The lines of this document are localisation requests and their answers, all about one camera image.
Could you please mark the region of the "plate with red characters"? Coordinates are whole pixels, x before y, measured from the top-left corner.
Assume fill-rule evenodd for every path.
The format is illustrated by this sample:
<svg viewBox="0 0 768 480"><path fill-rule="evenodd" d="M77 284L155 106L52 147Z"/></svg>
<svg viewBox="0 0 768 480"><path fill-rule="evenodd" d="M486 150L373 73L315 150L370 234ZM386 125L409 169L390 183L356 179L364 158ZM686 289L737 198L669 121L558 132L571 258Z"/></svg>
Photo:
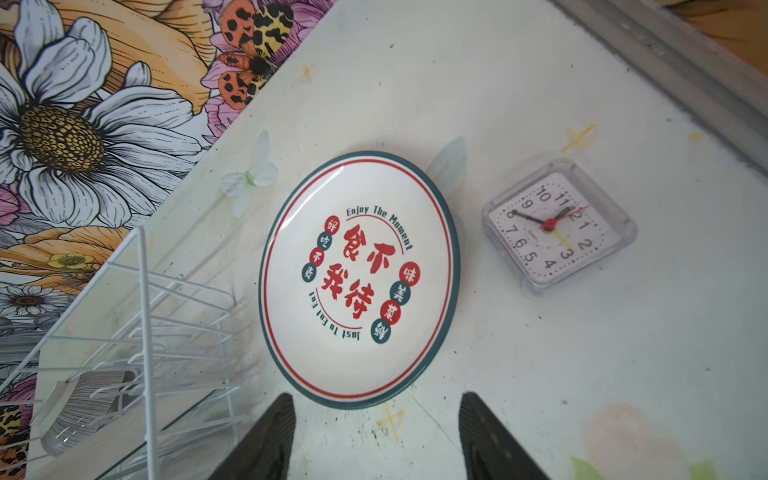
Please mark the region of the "plate with red characters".
<svg viewBox="0 0 768 480"><path fill-rule="evenodd" d="M375 406L434 360L460 275L455 222L419 167L380 151L337 157L297 185L267 237L258 281L267 347L312 401Z"/></svg>

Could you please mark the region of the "small clear alarm clock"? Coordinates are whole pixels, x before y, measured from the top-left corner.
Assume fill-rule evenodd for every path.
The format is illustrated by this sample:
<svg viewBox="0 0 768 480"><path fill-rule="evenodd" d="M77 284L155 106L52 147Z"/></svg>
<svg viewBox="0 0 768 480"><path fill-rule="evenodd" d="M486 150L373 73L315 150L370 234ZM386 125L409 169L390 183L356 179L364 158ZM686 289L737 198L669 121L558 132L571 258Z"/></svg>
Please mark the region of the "small clear alarm clock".
<svg viewBox="0 0 768 480"><path fill-rule="evenodd" d="M534 295L631 245L636 222L579 165L553 160L490 200L486 237Z"/></svg>

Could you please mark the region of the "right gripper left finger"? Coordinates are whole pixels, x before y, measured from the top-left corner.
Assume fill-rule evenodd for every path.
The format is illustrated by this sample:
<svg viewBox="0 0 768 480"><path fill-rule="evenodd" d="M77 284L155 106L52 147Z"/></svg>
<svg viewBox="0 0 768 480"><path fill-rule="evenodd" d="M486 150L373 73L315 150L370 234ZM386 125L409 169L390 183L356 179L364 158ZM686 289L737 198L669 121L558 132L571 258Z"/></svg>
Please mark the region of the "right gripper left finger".
<svg viewBox="0 0 768 480"><path fill-rule="evenodd" d="M280 394L209 480L285 480L296 428L290 394Z"/></svg>

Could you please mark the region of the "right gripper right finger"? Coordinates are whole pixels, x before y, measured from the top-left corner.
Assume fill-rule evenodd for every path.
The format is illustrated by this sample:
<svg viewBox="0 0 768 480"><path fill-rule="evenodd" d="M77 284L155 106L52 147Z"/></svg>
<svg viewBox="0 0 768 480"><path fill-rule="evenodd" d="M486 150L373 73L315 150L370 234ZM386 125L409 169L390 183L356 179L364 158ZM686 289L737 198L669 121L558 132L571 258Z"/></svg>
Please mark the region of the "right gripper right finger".
<svg viewBox="0 0 768 480"><path fill-rule="evenodd" d="M468 479L548 479L478 394L462 395L458 426Z"/></svg>

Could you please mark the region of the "striped grey bowl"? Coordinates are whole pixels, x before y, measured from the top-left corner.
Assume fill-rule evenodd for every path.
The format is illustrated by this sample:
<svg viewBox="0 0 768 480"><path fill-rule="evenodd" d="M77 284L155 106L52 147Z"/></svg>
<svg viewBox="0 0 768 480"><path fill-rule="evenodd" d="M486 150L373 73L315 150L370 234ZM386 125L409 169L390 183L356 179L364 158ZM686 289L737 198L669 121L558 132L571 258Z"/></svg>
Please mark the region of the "striped grey bowl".
<svg viewBox="0 0 768 480"><path fill-rule="evenodd" d="M71 382L58 382L40 421L43 450L62 456L117 417L133 397L136 373L131 370L87 371Z"/></svg>

